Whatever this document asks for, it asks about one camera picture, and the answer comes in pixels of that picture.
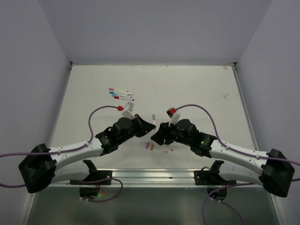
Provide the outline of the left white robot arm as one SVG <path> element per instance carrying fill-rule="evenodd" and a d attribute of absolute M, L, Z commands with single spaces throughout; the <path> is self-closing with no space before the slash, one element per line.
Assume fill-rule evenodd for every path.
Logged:
<path fill-rule="evenodd" d="M 127 140 L 143 137 L 155 128 L 154 124 L 144 121 L 138 114 L 131 119 L 121 117 L 91 140 L 60 148 L 37 145 L 18 168 L 27 191 L 31 194 L 36 193 L 52 183 L 66 180 L 63 167 L 76 165 L 87 158 L 110 154 Z"/>

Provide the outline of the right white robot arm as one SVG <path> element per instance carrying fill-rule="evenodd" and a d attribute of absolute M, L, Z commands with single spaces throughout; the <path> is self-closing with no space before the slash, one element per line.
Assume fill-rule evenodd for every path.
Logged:
<path fill-rule="evenodd" d="M 216 159 L 209 172 L 214 184 L 242 181 L 261 185 L 279 197 L 288 195 L 295 169 L 279 150 L 265 152 L 231 147 L 213 135 L 198 131 L 188 119 L 176 124 L 161 123 L 151 139 L 158 145 L 184 144 L 198 156 Z"/>

